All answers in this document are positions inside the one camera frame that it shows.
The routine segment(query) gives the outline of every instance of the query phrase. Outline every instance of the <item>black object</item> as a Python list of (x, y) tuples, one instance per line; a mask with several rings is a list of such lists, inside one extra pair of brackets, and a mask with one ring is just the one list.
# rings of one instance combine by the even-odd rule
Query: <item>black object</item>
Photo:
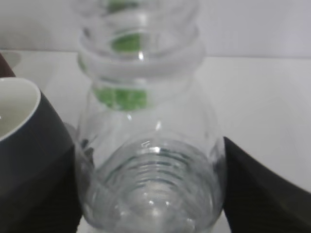
[(8, 233), (76, 233), (81, 216), (72, 164), (48, 197)]
[(0, 54), (0, 77), (15, 77), (12, 69), (10, 68), (9, 64), (6, 62), (4, 57)]
[(0, 233), (41, 203), (72, 165), (72, 140), (56, 111), (30, 81), (12, 80), (30, 85), (39, 105), (0, 140)]
[(225, 146), (224, 209), (232, 233), (311, 233), (311, 194), (262, 166), (228, 138)]

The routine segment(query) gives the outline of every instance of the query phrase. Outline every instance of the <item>white table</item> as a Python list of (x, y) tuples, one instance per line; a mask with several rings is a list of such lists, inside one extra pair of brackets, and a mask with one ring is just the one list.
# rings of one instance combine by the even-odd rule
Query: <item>white table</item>
[[(3, 55), (16, 76), (37, 83), (61, 118), (77, 126), (90, 82), (77, 66), (76, 53)], [(311, 60), (207, 58), (197, 79), (225, 136), (311, 192)]]

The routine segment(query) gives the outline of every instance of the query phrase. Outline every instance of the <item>dark gray mug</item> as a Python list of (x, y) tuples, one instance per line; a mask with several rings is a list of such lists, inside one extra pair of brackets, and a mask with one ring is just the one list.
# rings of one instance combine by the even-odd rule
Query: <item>dark gray mug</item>
[(71, 137), (39, 88), (0, 79), (0, 232), (44, 200), (72, 161)]

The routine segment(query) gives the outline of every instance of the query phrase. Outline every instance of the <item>white background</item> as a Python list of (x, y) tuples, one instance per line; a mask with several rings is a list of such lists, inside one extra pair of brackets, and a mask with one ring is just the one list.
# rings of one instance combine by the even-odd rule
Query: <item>white background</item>
[[(210, 56), (311, 58), (311, 0), (201, 0)], [(76, 50), (72, 0), (1, 0), (0, 48)]]

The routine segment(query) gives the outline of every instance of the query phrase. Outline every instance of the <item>glass jar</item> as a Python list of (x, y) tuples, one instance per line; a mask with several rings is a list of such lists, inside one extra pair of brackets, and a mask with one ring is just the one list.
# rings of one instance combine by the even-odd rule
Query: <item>glass jar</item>
[(92, 79), (76, 143), (84, 216), (108, 233), (209, 232), (225, 193), (223, 138), (193, 73), (195, 0), (79, 1)]

